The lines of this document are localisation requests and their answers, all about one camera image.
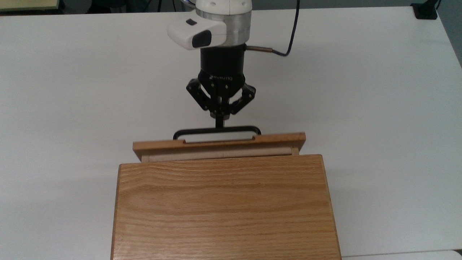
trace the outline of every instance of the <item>table surface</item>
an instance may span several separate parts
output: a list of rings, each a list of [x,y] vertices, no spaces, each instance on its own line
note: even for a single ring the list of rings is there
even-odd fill
[[[185,90],[182,14],[0,17],[0,256],[108,259],[133,141],[214,122]],[[293,10],[255,11],[284,51]],[[342,256],[462,248],[462,70],[410,7],[301,10],[290,56],[248,52],[256,98],[227,125],[305,131],[322,154]]]

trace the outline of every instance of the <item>light wood panel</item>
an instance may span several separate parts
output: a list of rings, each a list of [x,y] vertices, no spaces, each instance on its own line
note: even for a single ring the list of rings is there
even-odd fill
[[[0,0],[0,11],[56,9],[58,0]]]
[[[112,259],[339,260],[322,157],[122,164]]]
[[[232,140],[220,142],[186,142],[185,140],[134,142],[133,151],[140,161],[143,156],[173,155],[202,152],[223,152],[223,151],[244,151],[246,149],[273,149],[273,148],[297,148],[298,151],[305,143],[305,133],[277,134],[277,135],[256,135],[251,140]]]

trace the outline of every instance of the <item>gray floor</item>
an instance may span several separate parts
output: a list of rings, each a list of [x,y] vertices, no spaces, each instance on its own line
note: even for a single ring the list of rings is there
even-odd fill
[[[180,0],[162,1],[163,12],[173,12],[172,1],[180,10]],[[411,3],[423,3],[425,0],[302,0],[302,8],[336,8],[336,7],[374,7],[374,6],[409,6]],[[65,13],[85,13],[91,0],[64,0]],[[295,0],[253,0],[254,10],[293,9]],[[158,0],[152,0],[148,12],[157,11]],[[462,64],[462,0],[442,0],[438,9],[439,16],[459,63]]]

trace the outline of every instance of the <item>robotiq logo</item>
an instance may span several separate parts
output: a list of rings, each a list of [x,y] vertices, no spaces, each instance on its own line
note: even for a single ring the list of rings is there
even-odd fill
[[[232,81],[232,77],[218,77],[218,76],[213,76],[213,75],[210,75],[210,79],[211,80],[229,80],[229,81]]]

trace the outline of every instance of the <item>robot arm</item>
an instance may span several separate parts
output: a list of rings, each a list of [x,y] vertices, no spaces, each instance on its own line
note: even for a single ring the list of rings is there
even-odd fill
[[[169,37],[183,48],[238,46],[248,41],[251,0],[197,0],[195,7],[167,29]]]

